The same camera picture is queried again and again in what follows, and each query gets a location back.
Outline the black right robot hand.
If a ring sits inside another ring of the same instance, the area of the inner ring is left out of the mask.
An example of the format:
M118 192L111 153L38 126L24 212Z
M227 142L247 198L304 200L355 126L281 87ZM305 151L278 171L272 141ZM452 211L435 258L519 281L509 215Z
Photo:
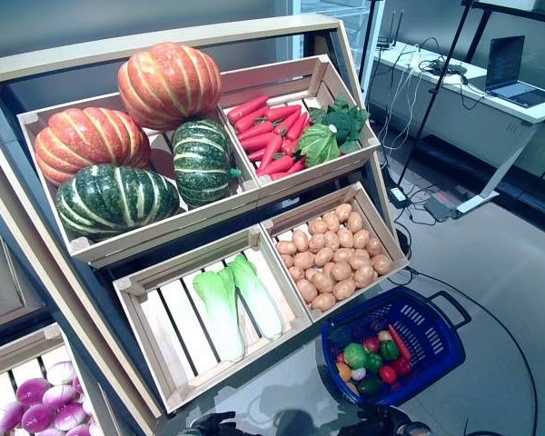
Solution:
M407 413L392 406L380 406L380 435L387 436L434 436L435 432L421 421L413 421Z

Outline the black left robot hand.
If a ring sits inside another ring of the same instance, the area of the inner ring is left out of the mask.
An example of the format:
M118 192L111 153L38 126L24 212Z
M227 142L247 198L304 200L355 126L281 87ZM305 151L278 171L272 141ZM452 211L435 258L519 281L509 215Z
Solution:
M196 419L190 426L178 431L176 435L239 435L241 432L236 429L236 423L230 421L234 417L234 411L210 413Z

